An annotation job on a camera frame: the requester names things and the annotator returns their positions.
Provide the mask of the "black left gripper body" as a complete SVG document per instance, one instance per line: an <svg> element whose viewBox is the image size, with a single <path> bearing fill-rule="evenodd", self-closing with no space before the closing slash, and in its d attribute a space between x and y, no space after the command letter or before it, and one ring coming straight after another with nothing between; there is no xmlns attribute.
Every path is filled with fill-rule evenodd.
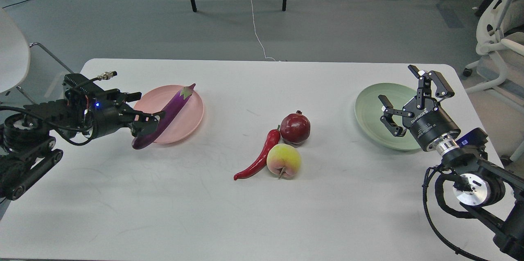
<svg viewBox="0 0 524 261"><path fill-rule="evenodd" d="M90 96L88 108L88 137L99 138L120 128L129 128L131 134L136 134L133 128L136 112L128 102L136 102L141 97L141 92L123 93L119 89L95 91Z"/></svg>

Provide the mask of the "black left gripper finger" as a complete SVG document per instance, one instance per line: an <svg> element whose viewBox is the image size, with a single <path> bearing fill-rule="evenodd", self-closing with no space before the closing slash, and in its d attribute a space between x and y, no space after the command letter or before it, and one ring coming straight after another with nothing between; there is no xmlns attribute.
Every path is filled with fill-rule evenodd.
<svg viewBox="0 0 524 261"><path fill-rule="evenodd" d="M142 112L136 114L131 122L131 135L137 137L153 134L157 130L159 122L163 117L163 112Z"/></svg>

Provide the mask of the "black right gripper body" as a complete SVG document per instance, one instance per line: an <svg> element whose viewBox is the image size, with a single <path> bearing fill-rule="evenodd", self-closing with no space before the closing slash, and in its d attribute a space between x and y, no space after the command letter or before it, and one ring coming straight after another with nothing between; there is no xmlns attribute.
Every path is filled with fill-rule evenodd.
<svg viewBox="0 0 524 261"><path fill-rule="evenodd" d="M431 143L443 134L457 138L461 132L436 99L425 99L421 108L417 107L415 99L411 99L403 106L403 110L412 115L403 117L402 124L425 152L432 151Z"/></svg>

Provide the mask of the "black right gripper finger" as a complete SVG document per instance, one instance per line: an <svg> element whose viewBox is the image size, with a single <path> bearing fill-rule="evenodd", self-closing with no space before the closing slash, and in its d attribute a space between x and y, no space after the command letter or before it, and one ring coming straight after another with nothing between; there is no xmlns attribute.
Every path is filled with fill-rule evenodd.
<svg viewBox="0 0 524 261"><path fill-rule="evenodd" d="M455 95L451 86L440 72L430 70L428 72L418 69L415 65L408 65L410 72L418 78L418 89L414 99L416 108L422 110L434 103L438 106L441 101Z"/></svg>
<svg viewBox="0 0 524 261"><path fill-rule="evenodd" d="M383 106L380 121L385 125L387 130L393 136L405 136L406 129L397 125L397 123L395 123L395 121L393 120L393 116L412 118L414 116L413 112L395 109L393 107L393 104L385 95L378 95L378 99L380 100Z"/></svg>

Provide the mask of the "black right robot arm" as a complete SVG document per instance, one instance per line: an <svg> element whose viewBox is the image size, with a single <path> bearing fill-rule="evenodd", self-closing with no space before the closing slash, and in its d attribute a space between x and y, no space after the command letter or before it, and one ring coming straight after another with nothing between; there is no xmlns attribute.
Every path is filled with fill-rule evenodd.
<svg viewBox="0 0 524 261"><path fill-rule="evenodd" d="M521 177L488 161L487 133L475 128L459 137L460 128L441 107L442 100L454 95L440 72L408 69L418 79L417 93L401 109L395 109L385 95L380 118L393 136L410 132L425 152L435 150L440 164L425 172L422 197L425 216L435 235L457 255L479 261L448 241L436 228L427 208L427 189L438 173L434 192L442 211L455 218L477 219L493 233L499 250L517 261L524 251L523 188Z"/></svg>

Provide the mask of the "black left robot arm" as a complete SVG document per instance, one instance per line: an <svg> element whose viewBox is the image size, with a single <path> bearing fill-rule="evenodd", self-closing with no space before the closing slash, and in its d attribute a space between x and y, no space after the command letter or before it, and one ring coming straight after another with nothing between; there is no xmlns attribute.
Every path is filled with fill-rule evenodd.
<svg viewBox="0 0 524 261"><path fill-rule="evenodd" d="M105 91L96 82L115 76L106 72L89 79L82 74L64 77L64 96L53 102L24 108L2 106L13 111L1 125L1 198L19 199L63 157L56 149L56 132L72 145L83 146L96 138L129 128L132 136L154 133L164 111L145 113L129 106L140 92Z"/></svg>

